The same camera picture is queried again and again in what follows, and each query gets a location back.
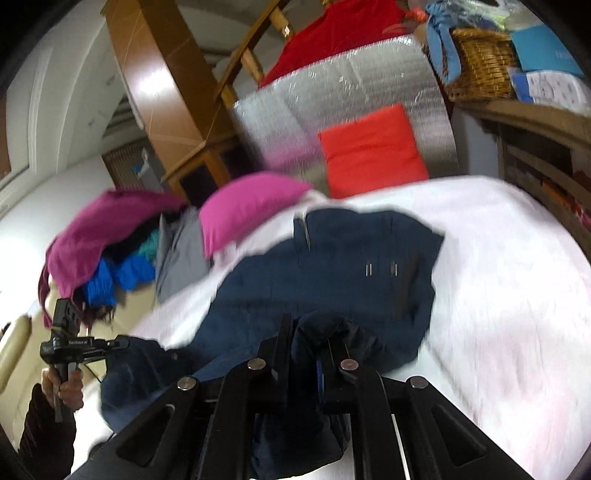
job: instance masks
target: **dark blue garment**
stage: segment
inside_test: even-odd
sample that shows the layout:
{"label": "dark blue garment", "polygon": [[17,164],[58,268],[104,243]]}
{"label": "dark blue garment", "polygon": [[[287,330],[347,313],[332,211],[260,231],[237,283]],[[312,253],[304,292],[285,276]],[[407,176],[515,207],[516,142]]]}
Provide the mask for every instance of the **dark blue garment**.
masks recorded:
{"label": "dark blue garment", "polygon": [[156,278],[154,266],[143,255],[132,254],[120,264],[101,258],[92,278],[82,285],[82,293],[91,307],[117,305],[115,285],[131,291]]}
{"label": "dark blue garment", "polygon": [[401,213],[310,212],[294,221],[294,238],[244,258],[217,291],[193,341],[177,351],[132,339],[107,358],[103,415],[118,431],[177,378],[225,375],[256,356],[276,335],[284,313],[298,318],[291,347],[289,405],[258,416],[251,476],[302,475],[338,460],[349,433],[341,416],[317,403],[315,355],[334,333],[351,357],[379,372],[412,361],[428,329],[431,271],[443,238]]}

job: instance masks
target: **magenta towel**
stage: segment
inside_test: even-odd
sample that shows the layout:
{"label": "magenta towel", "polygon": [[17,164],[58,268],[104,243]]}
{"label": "magenta towel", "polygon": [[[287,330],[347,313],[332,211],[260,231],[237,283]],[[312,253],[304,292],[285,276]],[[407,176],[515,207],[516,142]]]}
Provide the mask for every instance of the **magenta towel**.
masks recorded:
{"label": "magenta towel", "polygon": [[108,190],[84,207],[49,246],[39,278],[39,303],[43,323],[51,327],[45,309],[49,275],[60,297],[72,298],[74,290],[94,274],[105,247],[122,241],[146,220],[162,212],[176,212],[185,201],[171,193],[148,190]]}

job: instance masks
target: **silver bolt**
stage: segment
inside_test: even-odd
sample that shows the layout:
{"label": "silver bolt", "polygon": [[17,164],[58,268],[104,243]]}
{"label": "silver bolt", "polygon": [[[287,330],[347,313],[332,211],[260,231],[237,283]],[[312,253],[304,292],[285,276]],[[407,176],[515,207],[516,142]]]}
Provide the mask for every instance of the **silver bolt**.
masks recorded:
{"label": "silver bolt", "polygon": [[197,380],[193,377],[183,377],[177,382],[177,387],[183,391],[191,390],[195,385],[197,385]]}
{"label": "silver bolt", "polygon": [[248,368],[250,370],[262,370],[267,366],[267,362],[265,362],[262,358],[251,358],[248,361]]}
{"label": "silver bolt", "polygon": [[359,364],[352,358],[345,358],[345,360],[340,363],[340,367],[347,372],[354,372],[359,368]]}
{"label": "silver bolt", "polygon": [[422,390],[423,388],[427,388],[429,386],[429,382],[425,377],[420,377],[417,375],[416,377],[411,377],[410,386]]}

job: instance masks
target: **bed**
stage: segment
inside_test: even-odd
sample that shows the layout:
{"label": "bed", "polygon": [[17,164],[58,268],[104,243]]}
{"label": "bed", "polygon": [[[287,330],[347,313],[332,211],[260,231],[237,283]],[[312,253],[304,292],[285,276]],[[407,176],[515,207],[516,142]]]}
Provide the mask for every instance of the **bed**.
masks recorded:
{"label": "bed", "polygon": [[[396,209],[446,234],[431,327],[418,358],[387,376],[429,379],[536,480],[567,478],[591,442],[591,267],[569,233],[514,186],[436,179],[343,202],[309,192],[215,259],[210,274],[133,330],[166,348],[189,342],[241,258],[293,234],[303,211]],[[74,468],[108,437],[98,386],[77,413]],[[350,452],[306,478],[353,478]]]}

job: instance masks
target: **magenta pillow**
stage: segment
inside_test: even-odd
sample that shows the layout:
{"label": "magenta pillow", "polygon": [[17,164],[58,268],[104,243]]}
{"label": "magenta pillow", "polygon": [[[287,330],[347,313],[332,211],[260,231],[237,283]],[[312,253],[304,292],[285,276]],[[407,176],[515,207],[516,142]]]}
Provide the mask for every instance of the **magenta pillow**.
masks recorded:
{"label": "magenta pillow", "polygon": [[269,171],[246,175],[223,186],[199,212],[205,257],[243,239],[276,213],[295,205],[311,189],[309,183]]}

